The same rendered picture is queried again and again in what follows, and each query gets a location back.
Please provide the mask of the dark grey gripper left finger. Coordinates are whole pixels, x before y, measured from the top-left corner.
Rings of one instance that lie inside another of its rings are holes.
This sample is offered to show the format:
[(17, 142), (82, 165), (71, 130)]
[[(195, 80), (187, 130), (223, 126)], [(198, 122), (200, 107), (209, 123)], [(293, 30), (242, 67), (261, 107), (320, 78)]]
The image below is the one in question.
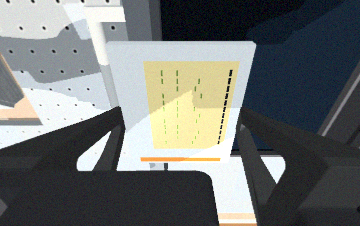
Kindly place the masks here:
[(110, 133), (92, 170), (117, 170), (125, 136), (120, 106), (87, 120), (0, 149), (0, 168), (78, 171), (79, 157)]

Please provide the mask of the dark grey gel imager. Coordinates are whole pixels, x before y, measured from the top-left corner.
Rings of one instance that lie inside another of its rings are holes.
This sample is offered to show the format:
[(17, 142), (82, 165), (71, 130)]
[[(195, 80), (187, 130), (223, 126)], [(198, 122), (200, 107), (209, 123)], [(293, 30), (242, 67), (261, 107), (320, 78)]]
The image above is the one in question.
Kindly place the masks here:
[(253, 41), (242, 106), (360, 148), (360, 0), (122, 0), (83, 10), (111, 109), (119, 102), (103, 22), (125, 22), (128, 41)]

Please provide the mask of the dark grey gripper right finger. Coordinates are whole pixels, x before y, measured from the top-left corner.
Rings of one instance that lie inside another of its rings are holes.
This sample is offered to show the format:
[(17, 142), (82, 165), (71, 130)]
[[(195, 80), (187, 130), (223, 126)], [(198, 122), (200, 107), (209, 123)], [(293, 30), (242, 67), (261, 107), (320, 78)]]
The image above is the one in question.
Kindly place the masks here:
[[(305, 208), (360, 206), (359, 148), (244, 106), (235, 130), (257, 226), (288, 226)], [(283, 157), (285, 169), (277, 183), (250, 131)]]

